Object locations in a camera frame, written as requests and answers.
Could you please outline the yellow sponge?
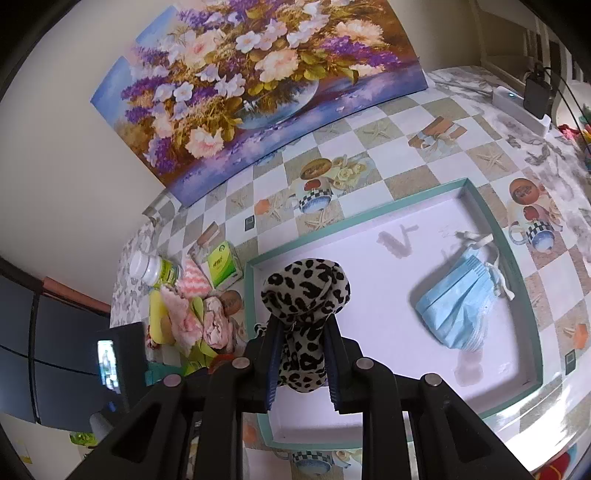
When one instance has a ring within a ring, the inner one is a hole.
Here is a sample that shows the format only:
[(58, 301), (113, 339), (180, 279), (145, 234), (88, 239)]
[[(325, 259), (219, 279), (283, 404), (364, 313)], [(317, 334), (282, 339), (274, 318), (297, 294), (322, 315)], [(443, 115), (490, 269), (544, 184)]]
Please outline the yellow sponge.
[(149, 293), (149, 335), (157, 345), (175, 343), (168, 311), (158, 290)]

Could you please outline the lime green cloth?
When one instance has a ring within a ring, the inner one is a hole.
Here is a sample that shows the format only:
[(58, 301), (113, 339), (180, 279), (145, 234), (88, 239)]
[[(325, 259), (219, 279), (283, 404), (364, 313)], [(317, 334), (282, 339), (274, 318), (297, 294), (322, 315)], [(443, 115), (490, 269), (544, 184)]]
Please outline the lime green cloth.
[[(195, 297), (191, 300), (190, 307), (200, 322), (204, 322), (204, 300)], [(183, 375), (188, 376), (202, 368), (209, 368), (218, 353), (209, 346), (204, 339), (199, 340), (192, 347), (183, 369)]]

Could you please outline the pink fuzzy cloth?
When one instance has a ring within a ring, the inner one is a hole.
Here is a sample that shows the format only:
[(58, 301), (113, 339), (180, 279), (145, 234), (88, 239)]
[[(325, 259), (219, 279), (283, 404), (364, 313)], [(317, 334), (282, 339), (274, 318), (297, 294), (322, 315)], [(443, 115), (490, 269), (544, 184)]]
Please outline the pink fuzzy cloth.
[(189, 255), (181, 262), (182, 275), (173, 286), (162, 285), (160, 296), (171, 322), (171, 333), (179, 351), (187, 356), (204, 337), (204, 325), (191, 305), (195, 298), (211, 293), (211, 283)]

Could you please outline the pink floral scrunchie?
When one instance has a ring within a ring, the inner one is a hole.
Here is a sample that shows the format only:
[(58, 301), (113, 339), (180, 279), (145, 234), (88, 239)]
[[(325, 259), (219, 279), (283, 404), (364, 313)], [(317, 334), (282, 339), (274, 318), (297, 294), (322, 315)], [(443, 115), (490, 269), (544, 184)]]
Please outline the pink floral scrunchie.
[(221, 300), (214, 296), (204, 299), (204, 341), (213, 350), (235, 350), (233, 324), (225, 316)]

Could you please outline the blue face mask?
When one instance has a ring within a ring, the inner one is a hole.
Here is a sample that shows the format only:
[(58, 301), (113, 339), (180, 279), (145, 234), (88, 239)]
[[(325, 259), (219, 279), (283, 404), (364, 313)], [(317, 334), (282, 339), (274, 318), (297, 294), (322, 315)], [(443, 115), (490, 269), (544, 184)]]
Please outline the blue face mask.
[(500, 269), (492, 234), (460, 232), (464, 250), (451, 270), (417, 302), (415, 309), (431, 334), (449, 349), (477, 351), (488, 333), (487, 315), (497, 299), (512, 301)]

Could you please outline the green tissue pack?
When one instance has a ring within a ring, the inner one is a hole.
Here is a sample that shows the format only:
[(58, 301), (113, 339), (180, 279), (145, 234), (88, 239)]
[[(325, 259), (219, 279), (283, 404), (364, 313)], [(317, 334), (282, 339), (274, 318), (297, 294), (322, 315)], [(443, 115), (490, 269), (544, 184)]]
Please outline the green tissue pack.
[(214, 289), (223, 291), (242, 279), (242, 263), (235, 253), (235, 247), (223, 241), (207, 256), (207, 266)]

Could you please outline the leopard print scrunchie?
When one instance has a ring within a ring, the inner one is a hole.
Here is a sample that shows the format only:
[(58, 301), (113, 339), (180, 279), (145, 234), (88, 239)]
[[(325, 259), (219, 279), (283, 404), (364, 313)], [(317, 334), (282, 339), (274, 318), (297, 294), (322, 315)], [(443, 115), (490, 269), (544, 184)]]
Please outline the leopard print scrunchie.
[(283, 323), (280, 386), (311, 393), (327, 382), (321, 336), (330, 316), (351, 299), (351, 285), (342, 266), (308, 258), (288, 264), (263, 282), (262, 301)]

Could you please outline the red tape roll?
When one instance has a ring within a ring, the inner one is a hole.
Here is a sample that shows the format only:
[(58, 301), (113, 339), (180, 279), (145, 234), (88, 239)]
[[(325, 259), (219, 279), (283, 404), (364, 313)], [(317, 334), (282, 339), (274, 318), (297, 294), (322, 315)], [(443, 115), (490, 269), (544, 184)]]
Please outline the red tape roll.
[(233, 354), (218, 354), (211, 360), (211, 364), (208, 366), (208, 373), (213, 374), (216, 369), (225, 364), (231, 363), (235, 360), (235, 355)]

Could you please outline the white green pill bottle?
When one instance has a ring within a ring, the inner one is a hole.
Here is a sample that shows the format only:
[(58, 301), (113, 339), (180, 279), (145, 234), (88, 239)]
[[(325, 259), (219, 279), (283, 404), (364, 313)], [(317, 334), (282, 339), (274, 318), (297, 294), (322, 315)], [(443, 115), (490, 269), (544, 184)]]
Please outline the white green pill bottle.
[(160, 256), (135, 251), (129, 263), (129, 275), (149, 287), (173, 286), (181, 276), (181, 267)]

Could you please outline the teal white shallow box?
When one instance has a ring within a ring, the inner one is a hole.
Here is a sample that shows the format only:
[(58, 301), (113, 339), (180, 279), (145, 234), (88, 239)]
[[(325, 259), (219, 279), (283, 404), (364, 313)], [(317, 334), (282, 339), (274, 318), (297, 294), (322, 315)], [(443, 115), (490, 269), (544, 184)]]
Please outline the teal white shallow box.
[[(513, 299), (500, 297), (486, 315), (488, 331), (474, 352), (450, 349), (429, 331), (416, 306), (465, 250), (465, 233), (491, 236), (479, 258), (497, 264)], [(339, 263), (352, 288), (337, 321), (342, 335), (394, 373), (439, 374), (482, 417), (520, 402), (543, 382), (535, 315), (511, 246), (478, 189), (460, 179), (408, 196), (249, 260), (245, 325), (269, 319), (263, 283), (291, 262)]]

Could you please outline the flower painting canvas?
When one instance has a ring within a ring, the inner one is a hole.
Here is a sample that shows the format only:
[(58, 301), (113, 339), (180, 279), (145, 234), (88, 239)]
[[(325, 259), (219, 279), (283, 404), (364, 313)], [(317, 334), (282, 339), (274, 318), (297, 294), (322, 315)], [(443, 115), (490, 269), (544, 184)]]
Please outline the flower painting canvas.
[(91, 102), (187, 206), (288, 143), (426, 86), (386, 1), (179, 1)]

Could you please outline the white power strip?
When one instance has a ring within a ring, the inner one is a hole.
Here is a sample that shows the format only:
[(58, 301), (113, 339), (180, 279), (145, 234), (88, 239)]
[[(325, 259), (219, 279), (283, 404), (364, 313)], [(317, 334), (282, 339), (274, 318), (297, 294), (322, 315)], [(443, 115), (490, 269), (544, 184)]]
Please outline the white power strip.
[(513, 117), (534, 134), (543, 138), (548, 134), (551, 126), (550, 117), (547, 114), (542, 119), (535, 117), (525, 109), (524, 98), (512, 90), (504, 86), (497, 86), (493, 89), (492, 103), (497, 109)]

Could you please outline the black power adapter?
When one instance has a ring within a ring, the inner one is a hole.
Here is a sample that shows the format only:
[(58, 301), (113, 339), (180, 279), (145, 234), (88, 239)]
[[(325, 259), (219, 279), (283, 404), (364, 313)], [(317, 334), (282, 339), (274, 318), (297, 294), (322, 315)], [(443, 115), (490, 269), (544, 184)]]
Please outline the black power adapter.
[(547, 114), (552, 86), (546, 81), (546, 70), (542, 64), (535, 64), (525, 79), (524, 108), (538, 119)]

